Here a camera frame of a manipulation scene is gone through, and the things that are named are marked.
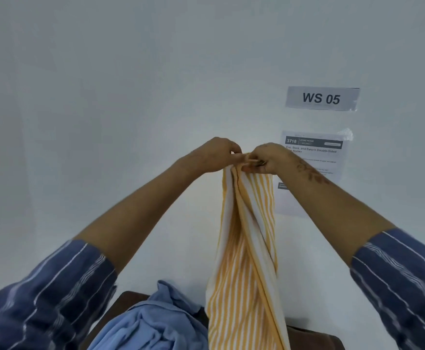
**sign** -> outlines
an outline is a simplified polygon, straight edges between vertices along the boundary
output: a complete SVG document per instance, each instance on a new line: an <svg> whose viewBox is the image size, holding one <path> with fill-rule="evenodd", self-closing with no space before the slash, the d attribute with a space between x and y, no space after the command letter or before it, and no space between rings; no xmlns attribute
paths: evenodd
<svg viewBox="0 0 425 350"><path fill-rule="evenodd" d="M359 88L291 86L287 90L286 107L355 111Z"/></svg>
<svg viewBox="0 0 425 350"><path fill-rule="evenodd" d="M307 161L331 182L340 181L349 145L345 135L283 131L279 144ZM308 216L278 176L273 178L273 188L276 213Z"/></svg>

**sleeve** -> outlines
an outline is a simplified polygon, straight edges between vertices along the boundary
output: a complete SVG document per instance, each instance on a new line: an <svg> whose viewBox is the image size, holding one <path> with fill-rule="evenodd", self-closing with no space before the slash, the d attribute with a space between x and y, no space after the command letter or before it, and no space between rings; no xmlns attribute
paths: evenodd
<svg viewBox="0 0 425 350"><path fill-rule="evenodd" d="M401 229L379 233L352 259L351 276L400 349L425 349L425 245Z"/></svg>
<svg viewBox="0 0 425 350"><path fill-rule="evenodd" d="M97 248L66 242L23 280L0 290L0 349L77 349L104 313L116 278Z"/></svg>

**left hand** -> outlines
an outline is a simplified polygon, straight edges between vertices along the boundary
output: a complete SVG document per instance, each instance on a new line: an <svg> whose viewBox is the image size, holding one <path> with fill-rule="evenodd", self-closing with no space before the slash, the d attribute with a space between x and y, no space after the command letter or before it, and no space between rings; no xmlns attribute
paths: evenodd
<svg viewBox="0 0 425 350"><path fill-rule="evenodd" d="M190 159L199 174L216 172L229 165L245 162L246 155L235 142L215 137L193 150L185 158Z"/></svg>

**henna tattoo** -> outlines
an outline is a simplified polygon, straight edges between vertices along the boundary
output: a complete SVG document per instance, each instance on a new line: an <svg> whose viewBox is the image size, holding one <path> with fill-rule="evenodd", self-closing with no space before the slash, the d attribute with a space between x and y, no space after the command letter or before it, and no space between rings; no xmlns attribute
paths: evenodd
<svg viewBox="0 0 425 350"><path fill-rule="evenodd" d="M319 184L330 184L331 182L323 176L320 172L315 170L312 166L310 166L308 163L306 163L304 160L300 160L297 164L297 170L298 172L304 172L308 174L308 180L310 182L314 181Z"/></svg>

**white and yellow towel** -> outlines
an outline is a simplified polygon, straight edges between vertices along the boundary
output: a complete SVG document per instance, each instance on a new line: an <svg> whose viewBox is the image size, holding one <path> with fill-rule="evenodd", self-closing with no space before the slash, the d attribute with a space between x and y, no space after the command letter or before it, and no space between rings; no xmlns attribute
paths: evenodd
<svg viewBox="0 0 425 350"><path fill-rule="evenodd" d="M272 176L224 169L221 232L206 289L209 348L289 350L277 289Z"/></svg>

